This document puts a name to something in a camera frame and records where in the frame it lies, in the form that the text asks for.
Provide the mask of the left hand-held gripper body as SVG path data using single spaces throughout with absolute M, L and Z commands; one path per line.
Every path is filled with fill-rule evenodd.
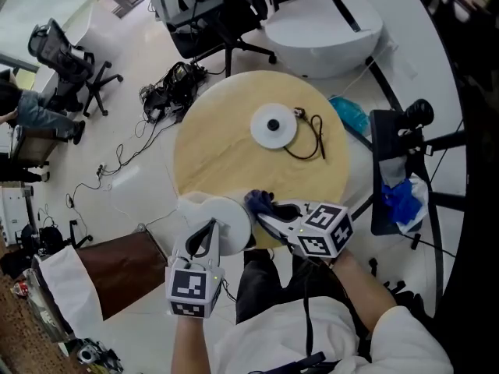
M 207 319 L 217 303 L 225 270 L 218 251 L 190 256 L 177 249 L 165 269 L 166 300 L 172 315 Z

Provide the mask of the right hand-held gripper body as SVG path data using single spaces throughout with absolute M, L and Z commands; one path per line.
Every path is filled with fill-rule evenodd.
M 345 206 L 319 203 L 298 219 L 287 241 L 304 256 L 337 258 L 353 235 L 352 218 Z

